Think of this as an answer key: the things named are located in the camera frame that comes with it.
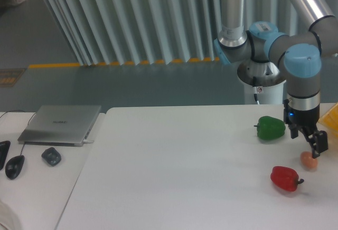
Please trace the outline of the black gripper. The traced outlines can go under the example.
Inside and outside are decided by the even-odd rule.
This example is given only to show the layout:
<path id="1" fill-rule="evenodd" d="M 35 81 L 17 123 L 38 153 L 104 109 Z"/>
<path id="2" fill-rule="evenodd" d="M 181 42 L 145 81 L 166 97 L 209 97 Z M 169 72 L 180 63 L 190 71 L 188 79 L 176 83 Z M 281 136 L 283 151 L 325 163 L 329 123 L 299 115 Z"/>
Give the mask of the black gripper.
<path id="1" fill-rule="evenodd" d="M 288 99 L 283 100 L 284 123 L 288 125 L 290 137 L 295 139 L 300 131 L 309 143 L 312 158 L 317 158 L 328 150 L 327 132 L 317 130 L 317 121 L 320 117 L 320 107 L 311 110 L 296 110 L 290 106 Z"/>

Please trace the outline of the white sleeved forearm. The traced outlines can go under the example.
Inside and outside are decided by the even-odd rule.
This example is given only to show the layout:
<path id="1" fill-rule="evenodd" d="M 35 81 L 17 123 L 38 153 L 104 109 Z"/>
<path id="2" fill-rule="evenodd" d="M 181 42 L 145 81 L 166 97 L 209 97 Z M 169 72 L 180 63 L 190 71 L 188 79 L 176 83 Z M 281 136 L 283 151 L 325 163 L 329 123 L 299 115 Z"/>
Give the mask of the white sleeved forearm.
<path id="1" fill-rule="evenodd" d="M 1 229 L 22 229 L 21 223 L 18 220 L 16 214 L 8 205 L 3 202 L 1 202 Z"/>

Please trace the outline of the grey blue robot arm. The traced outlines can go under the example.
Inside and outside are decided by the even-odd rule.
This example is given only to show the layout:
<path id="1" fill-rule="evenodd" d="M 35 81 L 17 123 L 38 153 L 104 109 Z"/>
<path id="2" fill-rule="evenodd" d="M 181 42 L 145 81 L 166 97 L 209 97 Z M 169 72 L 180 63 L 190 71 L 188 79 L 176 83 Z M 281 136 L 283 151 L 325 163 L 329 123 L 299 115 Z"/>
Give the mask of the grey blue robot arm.
<path id="1" fill-rule="evenodd" d="M 337 18 L 325 0 L 290 0 L 308 31 L 289 36 L 269 22 L 244 29 L 244 1 L 221 0 L 221 26 L 214 40 L 221 62 L 240 61 L 238 78 L 258 88 L 286 82 L 284 123 L 292 138 L 303 134 L 313 158 L 328 149 L 327 133 L 319 131 L 321 59 L 337 53 Z"/>

